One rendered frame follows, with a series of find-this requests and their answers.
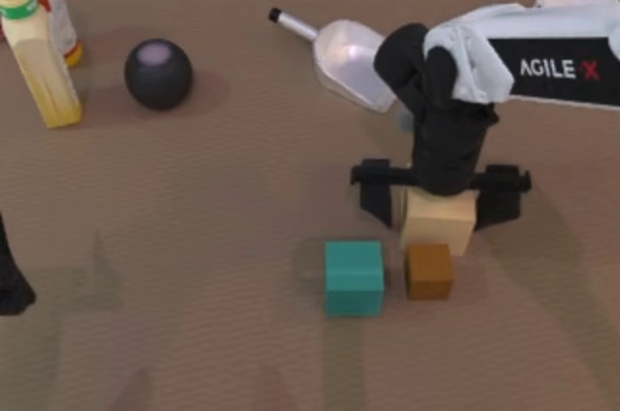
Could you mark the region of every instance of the tan block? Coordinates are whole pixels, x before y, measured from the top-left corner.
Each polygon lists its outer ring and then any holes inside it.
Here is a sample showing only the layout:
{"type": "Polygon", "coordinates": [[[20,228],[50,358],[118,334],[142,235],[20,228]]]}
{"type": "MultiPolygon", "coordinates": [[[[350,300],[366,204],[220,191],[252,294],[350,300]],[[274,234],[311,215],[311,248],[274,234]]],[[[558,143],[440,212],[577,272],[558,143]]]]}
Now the tan block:
{"type": "Polygon", "coordinates": [[[476,196],[471,190],[441,197],[417,187],[404,188],[401,251],[411,244],[444,243],[452,256],[464,255],[476,225],[476,196]]]}
{"type": "Polygon", "coordinates": [[[454,285],[446,244],[412,244],[405,254],[405,283],[410,300],[447,300],[454,285]]]}

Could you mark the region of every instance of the cube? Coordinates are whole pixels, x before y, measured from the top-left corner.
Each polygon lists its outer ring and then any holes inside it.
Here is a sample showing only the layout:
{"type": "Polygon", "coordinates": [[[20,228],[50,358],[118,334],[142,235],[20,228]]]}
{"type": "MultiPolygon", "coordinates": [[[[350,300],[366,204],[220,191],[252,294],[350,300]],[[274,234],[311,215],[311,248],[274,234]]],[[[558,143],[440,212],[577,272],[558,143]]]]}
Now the cube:
{"type": "Polygon", "coordinates": [[[325,244],[327,317],[378,317],[384,291],[384,261],[379,241],[325,244]]]}
{"type": "Polygon", "coordinates": [[[406,187],[402,196],[401,251],[411,244],[439,244],[452,256],[465,254],[476,226],[476,192],[442,197],[406,187]]]}
{"type": "Polygon", "coordinates": [[[412,244],[405,254],[405,284],[410,300],[446,300],[454,284],[446,244],[412,244]]]}

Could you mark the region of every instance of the green label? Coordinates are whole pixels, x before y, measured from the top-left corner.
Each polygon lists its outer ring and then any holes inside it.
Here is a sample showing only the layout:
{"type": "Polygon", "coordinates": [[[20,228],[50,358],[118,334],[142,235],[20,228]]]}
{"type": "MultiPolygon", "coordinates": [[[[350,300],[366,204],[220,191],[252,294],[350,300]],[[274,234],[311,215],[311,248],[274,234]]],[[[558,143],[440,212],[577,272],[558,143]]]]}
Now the green label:
{"type": "Polygon", "coordinates": [[[8,20],[21,20],[33,15],[39,9],[37,0],[29,0],[18,7],[0,7],[0,15],[8,20]]]}

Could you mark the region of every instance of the bottle label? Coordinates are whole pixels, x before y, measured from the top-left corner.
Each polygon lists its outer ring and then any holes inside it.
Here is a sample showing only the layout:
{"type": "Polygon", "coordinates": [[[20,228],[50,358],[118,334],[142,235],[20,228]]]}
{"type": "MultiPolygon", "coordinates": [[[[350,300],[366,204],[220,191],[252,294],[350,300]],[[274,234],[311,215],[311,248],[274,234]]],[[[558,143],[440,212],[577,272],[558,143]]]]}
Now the bottle label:
{"type": "Polygon", "coordinates": [[[56,48],[67,55],[78,44],[76,29],[71,23],[69,9],[65,0],[41,0],[50,13],[51,35],[56,48]]]}
{"type": "Polygon", "coordinates": [[[37,12],[37,9],[39,9],[39,2],[37,0],[29,0],[18,7],[0,7],[0,15],[8,20],[21,20],[33,15],[37,12]]]}

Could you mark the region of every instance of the red x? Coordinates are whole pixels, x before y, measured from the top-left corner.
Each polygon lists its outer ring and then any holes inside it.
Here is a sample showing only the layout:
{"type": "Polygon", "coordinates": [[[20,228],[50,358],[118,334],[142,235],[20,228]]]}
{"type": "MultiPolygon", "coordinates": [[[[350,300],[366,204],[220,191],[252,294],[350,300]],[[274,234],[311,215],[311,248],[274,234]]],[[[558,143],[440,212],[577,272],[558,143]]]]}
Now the red x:
{"type": "Polygon", "coordinates": [[[581,70],[583,70],[583,77],[585,79],[601,79],[601,77],[599,77],[599,73],[597,72],[598,64],[599,62],[597,60],[582,60],[581,70]]]}

